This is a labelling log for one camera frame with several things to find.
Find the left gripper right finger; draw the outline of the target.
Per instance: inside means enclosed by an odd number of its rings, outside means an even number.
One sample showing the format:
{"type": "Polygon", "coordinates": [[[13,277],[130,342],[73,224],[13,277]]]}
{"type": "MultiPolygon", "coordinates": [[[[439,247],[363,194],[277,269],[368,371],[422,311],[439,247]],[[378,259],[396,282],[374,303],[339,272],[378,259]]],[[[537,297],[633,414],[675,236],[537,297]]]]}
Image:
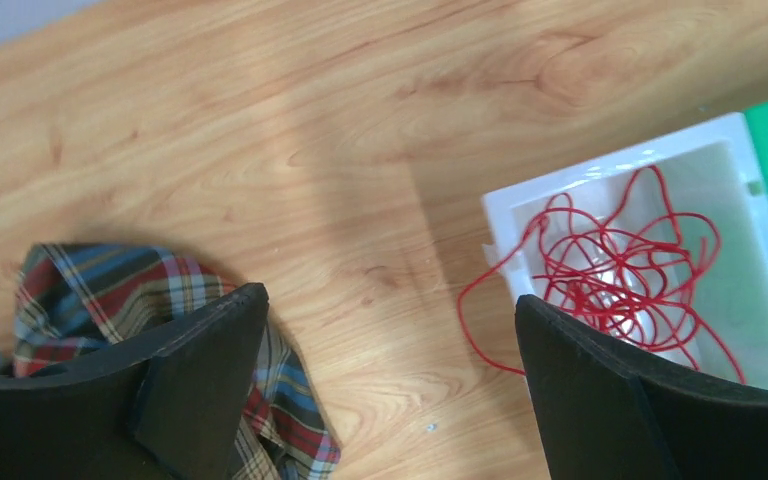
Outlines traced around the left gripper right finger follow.
{"type": "Polygon", "coordinates": [[[515,329],[554,479],[768,479],[768,390],[600,333],[534,295],[515,329]]]}

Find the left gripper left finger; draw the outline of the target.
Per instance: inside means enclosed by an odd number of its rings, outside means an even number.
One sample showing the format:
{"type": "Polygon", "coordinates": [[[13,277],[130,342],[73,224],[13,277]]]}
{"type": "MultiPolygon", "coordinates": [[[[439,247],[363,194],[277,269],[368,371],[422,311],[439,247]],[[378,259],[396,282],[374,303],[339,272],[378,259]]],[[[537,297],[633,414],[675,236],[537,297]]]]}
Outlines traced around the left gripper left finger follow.
{"type": "Polygon", "coordinates": [[[0,375],[0,479],[222,479],[269,297],[249,283],[177,320],[0,375]]]}

